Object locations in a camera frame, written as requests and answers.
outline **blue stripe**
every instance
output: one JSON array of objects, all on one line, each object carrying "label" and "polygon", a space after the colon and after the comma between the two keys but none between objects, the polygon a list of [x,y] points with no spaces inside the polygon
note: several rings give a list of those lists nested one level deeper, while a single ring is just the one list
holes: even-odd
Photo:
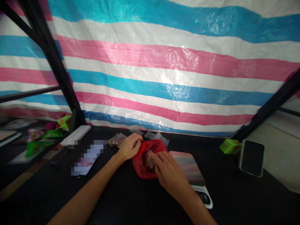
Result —
[{"label": "blue stripe", "polygon": [[165,98],[180,102],[217,105],[264,105],[273,94],[262,92],[225,91],[203,87],[139,81],[69,69],[73,82],[103,85],[133,94]]},{"label": "blue stripe", "polygon": [[239,6],[188,7],[163,0],[48,0],[51,14],[76,22],[145,22],[251,43],[300,41],[300,14],[263,18]]},{"label": "blue stripe", "polygon": [[179,129],[173,129],[170,127],[166,127],[166,126],[162,126],[159,124],[150,123],[142,120],[104,114],[100,112],[91,112],[91,111],[83,110],[83,113],[85,115],[85,118],[88,118],[90,120],[102,120],[102,121],[108,121],[110,123],[125,124],[127,126],[137,125],[137,126],[143,126],[150,130],[160,130],[163,132],[196,134],[196,135],[211,136],[211,137],[232,137],[235,134],[235,132],[197,132],[197,131],[179,130]]},{"label": "blue stripe", "polygon": [[[63,60],[60,43],[55,43]],[[13,35],[0,36],[0,55],[46,58],[42,49],[30,37]]]},{"label": "blue stripe", "polygon": [[[0,96],[21,93],[20,91],[0,91]],[[40,94],[18,99],[24,102],[42,103],[47,105],[68,105],[63,95]]]}]

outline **pink stripe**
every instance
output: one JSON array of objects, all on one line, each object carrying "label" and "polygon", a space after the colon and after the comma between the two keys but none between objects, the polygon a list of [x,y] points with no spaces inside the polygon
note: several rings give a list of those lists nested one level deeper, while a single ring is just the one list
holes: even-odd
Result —
[{"label": "pink stripe", "polygon": [[15,11],[19,16],[25,16],[23,10],[21,9],[21,6],[17,0],[10,0],[7,2],[7,4],[12,8],[13,11]]},{"label": "pink stripe", "polygon": [[0,81],[58,85],[52,71],[0,67]]},{"label": "pink stripe", "polygon": [[56,115],[62,118],[64,115],[71,115],[69,112],[52,112],[43,109],[28,109],[28,108],[11,108],[11,109],[1,109],[0,113],[11,117],[22,117],[22,116],[32,116],[32,117],[49,117],[51,119],[58,119]]},{"label": "pink stripe", "polygon": [[300,63],[277,59],[236,59],[180,47],[83,41],[64,36],[58,38],[64,56],[220,77],[285,81],[300,66]]},{"label": "pink stripe", "polygon": [[[41,9],[43,11],[45,20],[48,21],[53,21],[50,9],[49,9],[49,4],[47,0],[38,0]],[[25,16],[25,13],[23,12],[19,2],[17,0],[10,0],[7,2],[7,4],[19,15],[19,16]]]},{"label": "pink stripe", "polygon": [[199,125],[242,125],[248,123],[254,115],[205,115],[194,114],[188,112],[178,112],[175,110],[147,105],[144,103],[134,102],[123,98],[111,97],[104,94],[76,92],[79,102],[101,104],[107,106],[115,106],[120,108],[132,109],[145,113],[150,113],[156,116],[161,116],[175,122],[193,123]]}]

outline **person's right hand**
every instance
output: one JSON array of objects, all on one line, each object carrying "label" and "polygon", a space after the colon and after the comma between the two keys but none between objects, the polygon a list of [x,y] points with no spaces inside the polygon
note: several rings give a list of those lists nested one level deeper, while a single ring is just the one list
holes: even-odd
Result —
[{"label": "person's right hand", "polygon": [[155,172],[161,186],[179,203],[196,194],[171,153],[149,153],[149,156],[157,164],[155,165]]}]

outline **package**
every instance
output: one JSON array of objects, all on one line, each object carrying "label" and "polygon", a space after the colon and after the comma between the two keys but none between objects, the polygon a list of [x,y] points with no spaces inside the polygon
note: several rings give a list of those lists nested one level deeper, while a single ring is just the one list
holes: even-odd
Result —
[{"label": "package", "polygon": [[116,143],[116,140],[117,140],[118,136],[119,136],[119,134],[117,133],[117,134],[116,134],[115,136],[113,136],[111,139],[107,140],[106,143],[107,143],[110,147],[114,146],[115,143]]},{"label": "package", "polygon": [[154,172],[155,163],[148,156],[150,152],[168,152],[162,140],[150,140],[141,143],[137,154],[132,158],[132,163],[137,175],[142,179],[157,178]]},{"label": "package", "polygon": [[157,132],[154,139],[160,139],[163,141],[163,143],[165,144],[166,147],[168,147],[169,144],[169,139],[166,139],[165,137],[162,136],[162,134],[160,132]]},{"label": "package", "polygon": [[140,131],[140,130],[138,130],[138,129],[136,129],[136,130],[129,130],[131,133],[137,133],[137,134],[139,134],[139,135],[141,135],[141,136],[143,136],[144,135],[144,133],[142,132],[142,131]]},{"label": "package", "polygon": [[25,153],[25,158],[34,155],[37,152],[45,150],[49,145],[53,143],[49,142],[29,142],[27,144],[27,150]]},{"label": "package", "polygon": [[238,140],[226,139],[219,148],[225,154],[235,155],[241,150],[241,147],[242,144]]},{"label": "package", "polygon": [[45,130],[54,130],[54,129],[56,129],[56,125],[57,125],[56,122],[46,123]]},{"label": "package", "polygon": [[71,117],[70,115],[66,115],[63,118],[59,119],[57,122],[59,126],[66,131],[69,131],[70,123],[71,123]]},{"label": "package", "polygon": [[63,131],[61,129],[48,130],[43,134],[43,138],[60,138],[63,136]]},{"label": "package", "polygon": [[123,141],[124,141],[125,138],[127,138],[127,136],[125,136],[125,135],[122,134],[122,133],[119,134],[119,136],[117,137],[117,140],[116,140],[116,146],[117,146],[118,148],[121,147],[121,145],[122,145],[122,143],[123,143]]},{"label": "package", "polygon": [[32,119],[30,117],[23,118],[23,119],[17,119],[17,120],[10,122],[9,124],[7,124],[4,127],[4,130],[15,130],[15,129],[27,127],[30,124],[33,124],[35,122],[37,122],[37,120]]},{"label": "package", "polygon": [[155,134],[150,131],[147,131],[147,133],[145,134],[145,137],[149,138],[150,140],[153,140],[155,138]]},{"label": "package", "polygon": [[41,139],[44,131],[38,129],[28,129],[27,143]]}]

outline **green box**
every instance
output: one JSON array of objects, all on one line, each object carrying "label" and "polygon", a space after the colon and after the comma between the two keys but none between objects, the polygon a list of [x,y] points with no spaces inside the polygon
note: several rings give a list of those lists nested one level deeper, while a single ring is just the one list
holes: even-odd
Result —
[{"label": "green box", "polygon": [[238,140],[226,139],[219,148],[225,154],[235,155],[241,150],[241,147],[242,144]]}]

